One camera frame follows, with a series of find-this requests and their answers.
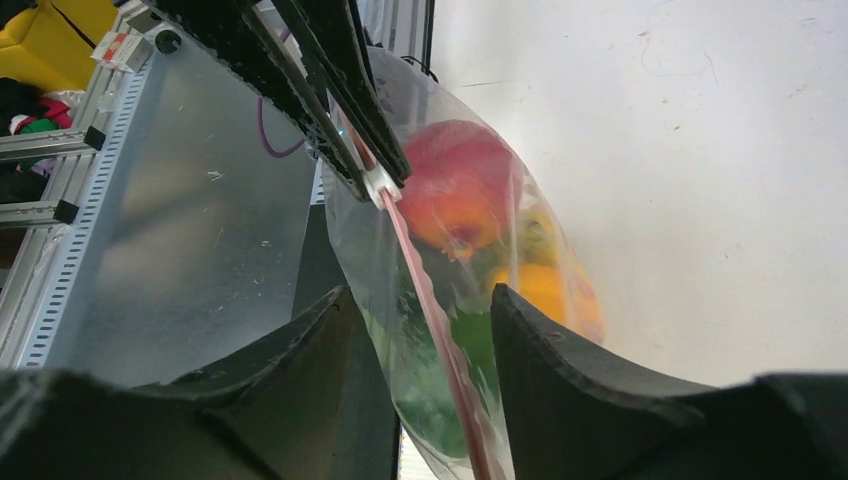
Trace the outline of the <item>clear pink-dotted zip bag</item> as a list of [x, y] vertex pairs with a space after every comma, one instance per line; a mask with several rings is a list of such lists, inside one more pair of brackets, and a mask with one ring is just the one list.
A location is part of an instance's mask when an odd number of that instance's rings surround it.
[[[367, 54], [378, 102], [403, 151], [412, 134], [439, 121], [473, 121], [498, 134], [419, 67], [384, 48], [371, 47]], [[488, 311], [491, 316], [494, 289], [489, 293], [487, 282], [497, 268], [510, 267], [517, 279], [517, 267], [524, 263], [557, 266], [563, 273], [582, 267], [531, 173], [513, 152], [522, 164], [523, 186], [511, 224], [499, 240], [466, 261], [450, 259], [409, 230], [397, 207], [405, 182], [399, 200], [388, 210], [372, 200], [355, 199], [330, 171], [323, 174], [331, 245], [365, 321], [403, 430], [440, 479], [473, 479], [478, 466], [484, 467], [488, 479], [514, 477], [501, 394], [501, 406], [487, 414], [465, 356], [451, 335], [449, 310]], [[448, 380], [467, 449], [460, 459], [438, 454], [409, 430], [393, 402], [389, 376], [378, 355], [373, 325], [379, 318], [387, 319], [396, 301], [409, 292], [418, 298]]]

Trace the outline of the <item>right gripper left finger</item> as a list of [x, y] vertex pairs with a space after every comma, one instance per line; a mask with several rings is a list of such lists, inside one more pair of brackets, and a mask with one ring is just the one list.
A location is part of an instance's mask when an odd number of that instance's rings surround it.
[[62, 369], [1, 375], [5, 479], [325, 479], [355, 305], [328, 292], [288, 324], [169, 384]]

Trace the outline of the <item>orange bell pepper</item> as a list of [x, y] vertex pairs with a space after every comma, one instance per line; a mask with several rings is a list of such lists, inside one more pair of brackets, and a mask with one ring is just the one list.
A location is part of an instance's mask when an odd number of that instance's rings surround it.
[[488, 292], [498, 283], [515, 287], [551, 320], [597, 344], [604, 342], [600, 298], [581, 266], [563, 273], [557, 266], [524, 263], [517, 267], [517, 274], [515, 279], [510, 267], [495, 269], [487, 282]]

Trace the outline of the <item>green bell pepper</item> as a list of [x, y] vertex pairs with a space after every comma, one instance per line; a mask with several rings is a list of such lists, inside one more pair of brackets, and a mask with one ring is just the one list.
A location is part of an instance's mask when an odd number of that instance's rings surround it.
[[[501, 402], [490, 313], [452, 308], [448, 318], [484, 411], [491, 414]], [[448, 380], [418, 298], [412, 292], [399, 298], [395, 311], [387, 319], [377, 319], [373, 327], [401, 419], [438, 454], [465, 457], [467, 449]]]

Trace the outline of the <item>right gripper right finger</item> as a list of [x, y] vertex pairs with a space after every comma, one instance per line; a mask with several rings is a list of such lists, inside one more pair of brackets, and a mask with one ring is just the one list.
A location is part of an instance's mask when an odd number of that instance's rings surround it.
[[520, 479], [843, 479], [847, 376], [770, 373], [715, 388], [643, 367], [505, 285], [491, 305]]

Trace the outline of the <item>red tomato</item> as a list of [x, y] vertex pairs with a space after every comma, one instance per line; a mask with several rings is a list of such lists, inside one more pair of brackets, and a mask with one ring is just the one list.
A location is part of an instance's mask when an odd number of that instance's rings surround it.
[[412, 174], [397, 207], [419, 240], [466, 261], [505, 233], [523, 172], [498, 134], [473, 121], [439, 121], [412, 134], [404, 153]]

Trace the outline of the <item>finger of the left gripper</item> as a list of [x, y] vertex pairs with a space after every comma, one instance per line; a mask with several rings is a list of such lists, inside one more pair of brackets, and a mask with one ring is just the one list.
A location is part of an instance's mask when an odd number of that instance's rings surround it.
[[370, 200], [352, 151], [253, 1], [152, 0], [145, 4], [285, 114], [355, 199]]
[[378, 102], [356, 3], [282, 0], [274, 6], [303, 52], [321, 67], [328, 90], [376, 163], [403, 187], [411, 167]]

